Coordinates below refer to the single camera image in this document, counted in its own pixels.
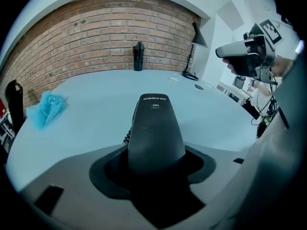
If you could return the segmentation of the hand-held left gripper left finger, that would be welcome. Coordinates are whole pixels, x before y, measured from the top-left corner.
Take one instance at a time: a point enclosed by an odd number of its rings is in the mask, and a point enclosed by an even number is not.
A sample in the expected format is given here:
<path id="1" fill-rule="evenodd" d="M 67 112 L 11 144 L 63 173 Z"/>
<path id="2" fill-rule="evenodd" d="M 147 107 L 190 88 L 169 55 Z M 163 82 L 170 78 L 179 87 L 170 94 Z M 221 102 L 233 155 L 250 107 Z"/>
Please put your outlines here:
<path id="1" fill-rule="evenodd" d="M 65 229 L 157 230 L 130 201 L 108 198 L 90 180 L 91 165 L 122 147 L 115 145 L 65 158 L 35 178 L 20 193 L 34 204 L 48 186 L 62 188 L 50 217 Z"/>

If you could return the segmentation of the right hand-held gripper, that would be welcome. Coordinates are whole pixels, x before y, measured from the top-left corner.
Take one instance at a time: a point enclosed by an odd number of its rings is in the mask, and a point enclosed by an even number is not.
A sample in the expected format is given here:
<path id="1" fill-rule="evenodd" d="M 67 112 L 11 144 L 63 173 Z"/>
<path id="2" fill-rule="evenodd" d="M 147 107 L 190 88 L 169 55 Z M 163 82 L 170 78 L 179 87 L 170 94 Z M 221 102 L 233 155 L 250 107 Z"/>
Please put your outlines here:
<path id="1" fill-rule="evenodd" d="M 275 83 L 272 73 L 275 48 L 283 39 L 277 28 L 267 19 L 254 24 L 243 38 L 243 41 L 217 48 L 217 57 L 227 58 L 239 76 L 251 77 L 263 83 Z"/>

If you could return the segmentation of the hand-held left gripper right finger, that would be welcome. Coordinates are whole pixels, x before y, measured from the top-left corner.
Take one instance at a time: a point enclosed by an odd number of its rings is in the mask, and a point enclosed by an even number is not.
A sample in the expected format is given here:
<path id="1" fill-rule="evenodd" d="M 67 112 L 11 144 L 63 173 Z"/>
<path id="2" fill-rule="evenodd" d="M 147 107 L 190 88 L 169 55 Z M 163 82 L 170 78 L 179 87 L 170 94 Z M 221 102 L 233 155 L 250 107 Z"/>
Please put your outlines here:
<path id="1" fill-rule="evenodd" d="M 187 145 L 203 154 L 209 155 L 216 162 L 216 169 L 212 175 L 201 183 L 190 185 L 192 193 L 200 201 L 208 204 L 223 190 L 237 173 L 241 164 L 234 162 L 234 160 L 237 158 L 245 159 L 249 148 L 239 151 L 230 151 L 204 147 L 189 142 Z"/>

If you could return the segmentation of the person's right forearm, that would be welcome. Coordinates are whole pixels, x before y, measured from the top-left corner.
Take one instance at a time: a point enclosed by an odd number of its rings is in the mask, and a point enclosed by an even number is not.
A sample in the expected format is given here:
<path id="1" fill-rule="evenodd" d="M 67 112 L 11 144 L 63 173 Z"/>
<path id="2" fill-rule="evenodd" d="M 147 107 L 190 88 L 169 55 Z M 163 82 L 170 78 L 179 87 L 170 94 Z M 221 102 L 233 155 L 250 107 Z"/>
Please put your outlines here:
<path id="1" fill-rule="evenodd" d="M 292 67 L 294 60 L 277 55 L 271 65 L 271 73 L 274 77 L 283 77 Z"/>

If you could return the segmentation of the person's right hand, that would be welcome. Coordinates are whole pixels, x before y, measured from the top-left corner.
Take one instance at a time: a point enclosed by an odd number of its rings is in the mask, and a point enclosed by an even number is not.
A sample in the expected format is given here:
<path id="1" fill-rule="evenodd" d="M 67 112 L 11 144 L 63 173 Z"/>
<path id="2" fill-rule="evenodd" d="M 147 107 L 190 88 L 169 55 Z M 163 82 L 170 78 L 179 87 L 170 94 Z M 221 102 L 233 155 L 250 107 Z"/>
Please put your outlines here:
<path id="1" fill-rule="evenodd" d="M 226 58 L 223 58 L 223 62 L 227 65 L 227 68 L 228 68 L 229 70 L 231 70 L 231 73 L 233 73 L 233 74 L 236 75 L 236 71 L 235 71 L 233 65 L 230 64 L 230 61 L 229 61 L 228 59 L 226 59 Z"/>

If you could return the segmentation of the black mesh office chair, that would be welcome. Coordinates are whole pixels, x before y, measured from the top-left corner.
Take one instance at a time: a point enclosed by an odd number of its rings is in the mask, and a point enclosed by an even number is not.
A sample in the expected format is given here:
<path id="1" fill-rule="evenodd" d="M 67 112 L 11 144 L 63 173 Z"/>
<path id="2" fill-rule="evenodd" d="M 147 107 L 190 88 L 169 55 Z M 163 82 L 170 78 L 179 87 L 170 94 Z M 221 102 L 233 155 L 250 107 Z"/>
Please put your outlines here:
<path id="1" fill-rule="evenodd" d="M 245 83 L 246 77 L 245 76 L 236 76 L 233 82 L 233 85 L 238 89 L 242 89 Z"/>

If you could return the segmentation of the black desk lamp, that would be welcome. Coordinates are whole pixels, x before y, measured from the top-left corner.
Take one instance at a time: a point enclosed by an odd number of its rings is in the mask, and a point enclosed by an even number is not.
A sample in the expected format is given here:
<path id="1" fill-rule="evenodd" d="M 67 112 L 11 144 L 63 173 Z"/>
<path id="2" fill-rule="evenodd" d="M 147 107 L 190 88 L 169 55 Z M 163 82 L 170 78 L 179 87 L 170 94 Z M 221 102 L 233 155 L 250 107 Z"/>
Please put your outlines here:
<path id="1" fill-rule="evenodd" d="M 193 49 L 194 49 L 195 45 L 201 46 L 201 47 L 204 47 L 204 48 L 207 48 L 208 46 L 207 46 L 207 43 L 205 42 L 204 37 L 201 34 L 199 24 L 197 22 L 193 22 L 192 23 L 192 27 L 194 29 L 195 34 L 194 34 L 194 37 L 193 37 L 193 39 L 191 41 L 192 47 L 191 47 L 190 53 L 189 53 L 189 55 L 187 57 L 186 67 L 182 71 L 182 76 L 187 78 L 187 79 L 189 79 L 189 80 L 198 81 L 199 78 L 196 76 L 195 73 L 191 74 L 190 72 L 188 72 L 190 60 L 192 58 L 192 52 L 193 52 Z"/>

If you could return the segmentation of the person's light trousers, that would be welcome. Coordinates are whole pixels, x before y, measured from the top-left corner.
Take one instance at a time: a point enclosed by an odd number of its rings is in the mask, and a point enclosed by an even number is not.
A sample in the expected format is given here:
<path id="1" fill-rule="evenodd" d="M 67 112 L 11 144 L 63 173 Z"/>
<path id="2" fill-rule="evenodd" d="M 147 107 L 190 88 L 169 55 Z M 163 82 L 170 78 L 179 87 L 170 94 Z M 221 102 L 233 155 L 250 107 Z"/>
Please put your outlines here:
<path id="1" fill-rule="evenodd" d="M 283 230 L 294 223 L 305 156 L 304 125 L 276 118 L 218 197 L 210 230 Z"/>

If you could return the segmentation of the white desk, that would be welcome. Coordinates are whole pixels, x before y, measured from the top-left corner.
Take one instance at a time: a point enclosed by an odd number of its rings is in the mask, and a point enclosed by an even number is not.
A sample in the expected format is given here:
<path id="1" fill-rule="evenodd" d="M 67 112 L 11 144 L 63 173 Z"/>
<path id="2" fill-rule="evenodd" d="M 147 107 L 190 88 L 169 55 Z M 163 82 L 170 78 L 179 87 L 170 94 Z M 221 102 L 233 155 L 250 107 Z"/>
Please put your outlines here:
<path id="1" fill-rule="evenodd" d="M 239 105 L 244 105 L 246 101 L 250 98 L 250 96 L 242 89 L 239 89 L 234 85 L 225 84 L 221 81 L 218 83 L 216 88 L 222 91 Z"/>

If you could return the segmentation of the blue plastic toy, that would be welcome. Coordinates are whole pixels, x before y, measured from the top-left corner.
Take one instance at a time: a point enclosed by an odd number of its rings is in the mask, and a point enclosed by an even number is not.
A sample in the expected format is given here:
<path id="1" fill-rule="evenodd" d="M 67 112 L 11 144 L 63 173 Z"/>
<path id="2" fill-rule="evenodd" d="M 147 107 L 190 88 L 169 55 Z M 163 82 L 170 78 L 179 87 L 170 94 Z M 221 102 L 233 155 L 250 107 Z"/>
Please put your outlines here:
<path id="1" fill-rule="evenodd" d="M 37 130 L 43 130 L 68 107 L 68 98 L 53 92 L 42 93 L 38 104 L 26 108 L 27 119 Z"/>

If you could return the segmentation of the person's dark shirt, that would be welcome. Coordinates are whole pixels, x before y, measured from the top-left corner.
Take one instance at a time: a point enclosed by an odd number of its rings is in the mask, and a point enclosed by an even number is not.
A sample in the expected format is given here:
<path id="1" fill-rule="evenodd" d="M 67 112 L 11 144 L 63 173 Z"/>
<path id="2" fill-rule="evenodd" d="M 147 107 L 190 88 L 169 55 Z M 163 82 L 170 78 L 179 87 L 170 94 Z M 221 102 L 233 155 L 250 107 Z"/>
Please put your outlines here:
<path id="1" fill-rule="evenodd" d="M 274 96 L 285 127 L 307 139 L 307 47 L 296 56 Z"/>

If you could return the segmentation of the black bottle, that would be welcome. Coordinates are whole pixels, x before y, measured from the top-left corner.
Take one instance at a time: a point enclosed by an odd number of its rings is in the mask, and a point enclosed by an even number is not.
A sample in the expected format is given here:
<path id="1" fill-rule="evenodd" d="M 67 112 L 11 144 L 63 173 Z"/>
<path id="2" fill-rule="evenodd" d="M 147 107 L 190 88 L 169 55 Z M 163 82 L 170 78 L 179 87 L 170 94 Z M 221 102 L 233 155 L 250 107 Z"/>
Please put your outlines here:
<path id="1" fill-rule="evenodd" d="M 133 46 L 133 67 L 135 71 L 142 71 L 143 67 L 144 44 L 138 42 Z"/>

